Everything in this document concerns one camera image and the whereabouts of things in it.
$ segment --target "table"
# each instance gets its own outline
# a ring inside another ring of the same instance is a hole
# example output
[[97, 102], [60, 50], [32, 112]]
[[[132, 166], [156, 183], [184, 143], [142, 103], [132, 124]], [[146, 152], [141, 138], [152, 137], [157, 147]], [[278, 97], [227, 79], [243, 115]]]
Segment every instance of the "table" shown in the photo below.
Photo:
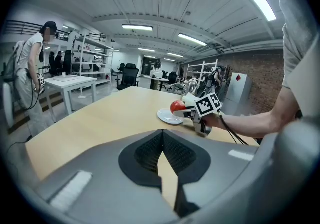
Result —
[[72, 101], [71, 101], [72, 90], [75, 90], [81, 87], [91, 86], [92, 102], [94, 103], [97, 100], [97, 92], [96, 92], [97, 79], [96, 78], [76, 76], [76, 75], [72, 75], [72, 77], [77, 77], [77, 79], [70, 80], [70, 81], [63, 81], [63, 82], [55, 80], [53, 78], [48, 78], [44, 80], [46, 100], [48, 101], [50, 113], [55, 123], [57, 122], [57, 119], [50, 101], [50, 89], [54, 88], [61, 91], [65, 109], [68, 115], [71, 115], [73, 110]]
[[[172, 126], [157, 117], [160, 109], [168, 109], [179, 95], [131, 86], [86, 106], [26, 143], [26, 150], [40, 180], [84, 151], [107, 142], [154, 131], [169, 129], [196, 135], [193, 122]], [[227, 131], [212, 128], [209, 140], [234, 143]], [[242, 136], [249, 145], [259, 146], [252, 138]], [[158, 161], [162, 178], [162, 195], [173, 207], [178, 177], [162, 154]]]
[[169, 82], [169, 80], [165, 78], [153, 78], [150, 75], [145, 75], [144, 77], [147, 79], [151, 79], [150, 90], [154, 90], [155, 81], [160, 81], [160, 92], [162, 91], [162, 85], [164, 84], [164, 82]]

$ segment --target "chair seat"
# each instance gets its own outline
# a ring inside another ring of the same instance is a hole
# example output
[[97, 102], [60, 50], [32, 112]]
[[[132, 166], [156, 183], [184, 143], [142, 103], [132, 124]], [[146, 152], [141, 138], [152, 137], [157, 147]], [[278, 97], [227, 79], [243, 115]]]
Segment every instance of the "chair seat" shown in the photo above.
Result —
[[117, 88], [119, 91], [122, 91], [122, 90], [124, 90], [124, 89], [129, 88], [129, 87], [130, 87], [129, 85], [119, 84], [116, 88]]

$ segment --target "red brick wall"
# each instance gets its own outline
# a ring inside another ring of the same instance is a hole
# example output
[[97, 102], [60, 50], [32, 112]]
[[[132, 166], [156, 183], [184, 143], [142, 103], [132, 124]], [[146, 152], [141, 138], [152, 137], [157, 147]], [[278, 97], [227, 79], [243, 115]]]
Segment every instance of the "red brick wall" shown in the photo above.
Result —
[[202, 64], [203, 61], [215, 62], [217, 59], [221, 65], [230, 65], [233, 72], [247, 74], [251, 78], [248, 114], [260, 114], [273, 108], [284, 79], [283, 51], [239, 52], [195, 61], [189, 65]]

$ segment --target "floor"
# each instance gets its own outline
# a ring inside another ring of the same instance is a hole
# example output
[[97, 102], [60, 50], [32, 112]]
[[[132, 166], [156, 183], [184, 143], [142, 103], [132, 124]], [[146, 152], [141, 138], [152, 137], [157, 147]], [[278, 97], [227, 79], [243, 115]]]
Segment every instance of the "floor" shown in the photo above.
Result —
[[[140, 81], [139, 87], [147, 89], [150, 88], [150, 79], [139, 77], [137, 81]], [[98, 85], [96, 88], [96, 93], [98, 101], [111, 94], [118, 93], [117, 81], [114, 80], [108, 84]], [[71, 100], [72, 106], [75, 111], [78, 111], [92, 103], [90, 88], [82, 92], [81, 96], [85, 98], [79, 98], [80, 95], [81, 92], [79, 90], [75, 90], [72, 92]], [[53, 111], [56, 116], [57, 122], [67, 116], [65, 112], [65, 105], [63, 103], [53, 107]], [[9, 170], [16, 179], [29, 185], [31, 188], [35, 188], [39, 183], [39, 180], [32, 168], [29, 156], [27, 154], [26, 145], [24, 144], [24, 142], [31, 134], [29, 124], [27, 123], [21, 126], [14, 133], [8, 135], [7, 129], [5, 127], [6, 121], [3, 118], [4, 115], [0, 113], [0, 124], [2, 126], [0, 134], [0, 147], [2, 153], [4, 154], [4, 159], [7, 161]], [[50, 111], [44, 112], [43, 118], [48, 126], [54, 124]]]

